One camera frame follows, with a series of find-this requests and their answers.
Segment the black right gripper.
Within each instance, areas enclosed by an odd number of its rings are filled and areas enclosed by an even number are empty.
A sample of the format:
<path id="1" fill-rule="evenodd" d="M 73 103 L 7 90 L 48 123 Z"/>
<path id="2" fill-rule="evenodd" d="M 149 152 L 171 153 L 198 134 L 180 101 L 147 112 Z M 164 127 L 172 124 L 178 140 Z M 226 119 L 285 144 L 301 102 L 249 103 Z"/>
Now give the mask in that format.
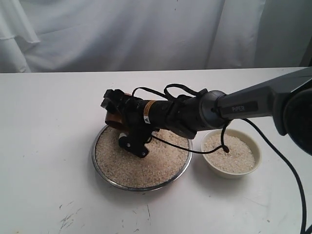
<path id="1" fill-rule="evenodd" d="M 134 139 L 151 139 L 153 130 L 151 124 L 144 121 L 144 108 L 150 100 L 143 100 L 126 94 L 120 89 L 108 89 L 103 97 L 101 107 L 111 114 L 121 113 L 128 134 Z"/>

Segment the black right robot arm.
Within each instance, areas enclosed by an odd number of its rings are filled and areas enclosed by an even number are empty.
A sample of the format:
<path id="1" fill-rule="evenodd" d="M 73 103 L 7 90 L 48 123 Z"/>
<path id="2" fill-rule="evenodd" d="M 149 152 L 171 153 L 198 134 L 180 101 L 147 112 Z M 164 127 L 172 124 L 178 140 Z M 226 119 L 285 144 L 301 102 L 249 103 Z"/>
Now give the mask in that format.
<path id="1" fill-rule="evenodd" d="M 221 129 L 234 119 L 273 118 L 280 135 L 288 135 L 304 152 L 312 152 L 312 70 L 305 68 L 249 88 L 226 94 L 219 90 L 194 91 L 178 84 L 185 94 L 161 100 L 143 100 L 119 89 L 109 89 L 101 104 L 106 124 L 128 134 L 131 153 L 147 155 L 145 144 L 153 131 L 169 130 L 193 139 L 200 131 Z"/>

